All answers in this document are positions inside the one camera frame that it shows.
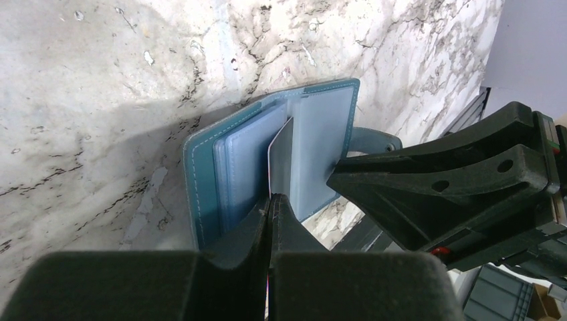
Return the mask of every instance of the marble surface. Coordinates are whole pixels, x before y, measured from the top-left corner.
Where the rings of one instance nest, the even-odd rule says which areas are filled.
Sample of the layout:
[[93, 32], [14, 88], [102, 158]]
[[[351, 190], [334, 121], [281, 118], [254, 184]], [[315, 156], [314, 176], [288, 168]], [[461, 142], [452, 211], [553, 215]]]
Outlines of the marble surface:
[[266, 92], [360, 78], [357, 126], [436, 137], [476, 95], [502, 5], [4, 1], [0, 306], [51, 251], [192, 248], [181, 142]]

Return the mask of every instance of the screw hole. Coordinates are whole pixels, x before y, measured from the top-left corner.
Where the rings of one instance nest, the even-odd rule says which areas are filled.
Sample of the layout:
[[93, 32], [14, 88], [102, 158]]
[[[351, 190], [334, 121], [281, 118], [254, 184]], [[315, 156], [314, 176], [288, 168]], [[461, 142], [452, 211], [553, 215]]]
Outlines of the screw hole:
[[436, 192], [443, 192], [445, 189], [449, 187], [448, 181], [437, 181], [431, 185], [431, 188]]
[[500, 163], [500, 165], [498, 165], [498, 172], [499, 173], [506, 173], [512, 168], [513, 165], [514, 165], [514, 162], [511, 159], [507, 159], [507, 160], [503, 161], [502, 163]]

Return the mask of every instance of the wallet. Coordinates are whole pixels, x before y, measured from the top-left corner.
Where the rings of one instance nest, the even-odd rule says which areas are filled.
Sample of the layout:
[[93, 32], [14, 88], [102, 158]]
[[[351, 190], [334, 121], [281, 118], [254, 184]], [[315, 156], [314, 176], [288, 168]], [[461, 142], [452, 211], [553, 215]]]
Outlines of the wallet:
[[234, 228], [269, 193], [287, 195], [304, 221], [338, 198], [326, 181], [349, 151], [402, 148], [395, 136], [353, 128], [359, 86], [348, 79], [268, 94], [184, 141], [199, 248]]

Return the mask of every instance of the floor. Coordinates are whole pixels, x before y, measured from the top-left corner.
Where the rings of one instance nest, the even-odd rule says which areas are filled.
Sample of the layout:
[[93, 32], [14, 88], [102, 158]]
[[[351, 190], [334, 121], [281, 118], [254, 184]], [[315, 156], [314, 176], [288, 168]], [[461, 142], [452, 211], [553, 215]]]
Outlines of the floor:
[[[4, 1], [0, 307], [51, 251], [194, 248], [181, 142], [266, 92], [360, 78], [355, 125], [438, 136], [477, 94], [502, 5]], [[332, 246], [360, 216], [339, 200], [306, 224]]]

